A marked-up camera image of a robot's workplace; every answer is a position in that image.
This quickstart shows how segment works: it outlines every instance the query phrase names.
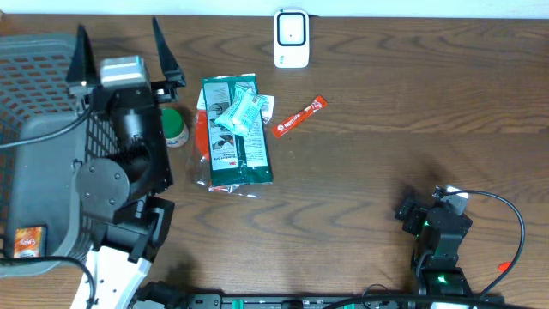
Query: red stick packet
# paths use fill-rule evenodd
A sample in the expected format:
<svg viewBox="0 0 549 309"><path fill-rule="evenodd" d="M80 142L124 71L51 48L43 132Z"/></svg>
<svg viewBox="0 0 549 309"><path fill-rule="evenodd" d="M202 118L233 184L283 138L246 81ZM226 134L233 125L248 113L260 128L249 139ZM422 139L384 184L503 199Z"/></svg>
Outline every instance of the red stick packet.
<svg viewBox="0 0 549 309"><path fill-rule="evenodd" d="M307 106L303 111L292 115L290 118L282 121L282 123L280 123L279 125L272 127L271 131L273 132L274 136L276 136L276 138L281 138L281 136L285 135L291 129L297 127L312 114L326 107L327 104L328 102L326 102L326 100L321 95L318 95L312 101L312 103Z"/></svg>

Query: wood grain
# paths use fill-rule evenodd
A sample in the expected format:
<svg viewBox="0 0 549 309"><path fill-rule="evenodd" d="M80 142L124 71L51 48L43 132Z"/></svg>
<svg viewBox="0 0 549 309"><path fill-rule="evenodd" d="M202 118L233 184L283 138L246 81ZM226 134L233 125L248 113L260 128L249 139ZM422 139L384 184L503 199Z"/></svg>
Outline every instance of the wood grain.
<svg viewBox="0 0 549 309"><path fill-rule="evenodd" d="M139 54L161 78L150 16L6 15L0 34L73 33L78 23L97 58ZM329 106L280 140L267 133L275 179L258 199L203 192L186 175L190 145L171 150L176 184L163 196L177 206L147 280L229 294L406 288L414 239L393 208L406 190L427 196L451 183L516 203L527 244L494 291L549 306L549 21L314 17L301 70L274 67L270 18L160 24L187 76L180 104L191 111L202 77L249 72L276 97L271 124L317 94ZM512 259L519 229L487 198L475 197L468 215L459 265L480 291ZM0 302L68 306L80 275L2 280Z"/></svg>

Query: white plug-in device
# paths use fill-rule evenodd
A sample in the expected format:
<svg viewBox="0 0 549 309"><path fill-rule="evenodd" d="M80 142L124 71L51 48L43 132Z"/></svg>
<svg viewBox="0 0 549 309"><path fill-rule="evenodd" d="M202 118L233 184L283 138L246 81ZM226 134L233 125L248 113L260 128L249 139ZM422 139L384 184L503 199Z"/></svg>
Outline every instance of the white plug-in device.
<svg viewBox="0 0 549 309"><path fill-rule="evenodd" d="M301 9L274 15L274 65L304 68L309 64L309 16Z"/></svg>

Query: small orange packet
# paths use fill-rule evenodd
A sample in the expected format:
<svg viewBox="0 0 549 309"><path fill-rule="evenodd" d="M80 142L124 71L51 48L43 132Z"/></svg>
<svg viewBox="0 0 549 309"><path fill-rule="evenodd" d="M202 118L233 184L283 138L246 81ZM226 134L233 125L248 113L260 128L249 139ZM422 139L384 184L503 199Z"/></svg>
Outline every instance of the small orange packet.
<svg viewBox="0 0 549 309"><path fill-rule="evenodd" d="M45 255L45 227L18 228L15 231L14 258L35 258Z"/></svg>
<svg viewBox="0 0 549 309"><path fill-rule="evenodd" d="M326 102L326 100L321 95L318 95L312 101L312 103L310 103L309 106L307 106L303 111L292 115L290 118L282 121L282 123L280 123L279 125L272 127L271 131L273 132L274 136L276 136L276 138L281 138L281 136L285 135L291 129L300 125L312 114L323 109L327 105L328 102Z"/></svg>

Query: basket mesh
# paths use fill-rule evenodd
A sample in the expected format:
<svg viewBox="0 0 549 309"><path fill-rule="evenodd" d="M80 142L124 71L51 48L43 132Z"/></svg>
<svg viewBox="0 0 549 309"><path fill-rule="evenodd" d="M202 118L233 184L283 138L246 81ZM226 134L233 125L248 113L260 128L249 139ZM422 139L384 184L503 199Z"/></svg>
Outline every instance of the basket mesh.
<svg viewBox="0 0 549 309"><path fill-rule="evenodd" d="M21 130L35 117L74 115L77 104L69 97L64 81L74 43L74 37L58 34L0 38L0 143L18 140ZM90 118L85 125L84 161L116 150L116 139L107 122ZM0 151L0 247L4 252L16 156L16 148ZM93 223L82 218L81 229L91 228ZM89 235L80 231L68 254L82 256L88 243Z"/></svg>

